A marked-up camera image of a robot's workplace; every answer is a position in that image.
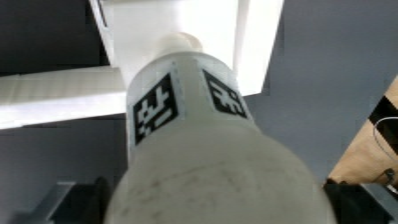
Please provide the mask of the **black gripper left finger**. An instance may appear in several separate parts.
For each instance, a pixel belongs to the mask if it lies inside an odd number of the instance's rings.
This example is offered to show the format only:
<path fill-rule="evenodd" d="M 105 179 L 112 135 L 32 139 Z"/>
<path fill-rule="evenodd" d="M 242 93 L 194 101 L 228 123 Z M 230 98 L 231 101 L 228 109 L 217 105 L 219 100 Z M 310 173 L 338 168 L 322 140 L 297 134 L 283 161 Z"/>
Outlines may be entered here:
<path fill-rule="evenodd" d="M 59 182 L 34 210 L 15 216 L 15 224 L 104 224 L 109 201 L 104 177 L 89 184 Z"/>

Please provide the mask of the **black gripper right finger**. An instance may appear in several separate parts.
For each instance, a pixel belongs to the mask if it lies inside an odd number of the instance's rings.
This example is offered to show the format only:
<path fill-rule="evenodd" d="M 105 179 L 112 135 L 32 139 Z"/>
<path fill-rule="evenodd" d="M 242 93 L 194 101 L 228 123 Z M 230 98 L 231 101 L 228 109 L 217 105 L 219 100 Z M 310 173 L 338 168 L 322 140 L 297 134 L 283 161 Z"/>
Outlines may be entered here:
<path fill-rule="evenodd" d="M 398 224 L 398 188 L 391 184 L 324 184 L 338 224 Z"/>

